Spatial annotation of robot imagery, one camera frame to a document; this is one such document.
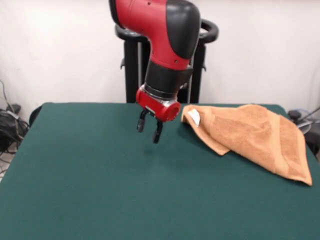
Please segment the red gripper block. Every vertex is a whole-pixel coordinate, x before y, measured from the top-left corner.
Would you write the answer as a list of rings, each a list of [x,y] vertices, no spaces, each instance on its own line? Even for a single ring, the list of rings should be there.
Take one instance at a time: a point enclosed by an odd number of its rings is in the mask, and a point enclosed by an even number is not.
[[[144,84],[136,92],[136,101],[144,109],[140,113],[136,129],[139,133],[143,132],[149,111],[158,120],[152,140],[157,144],[162,134],[163,122],[173,121],[181,110],[181,104],[176,99],[162,100],[150,95],[146,92]]]

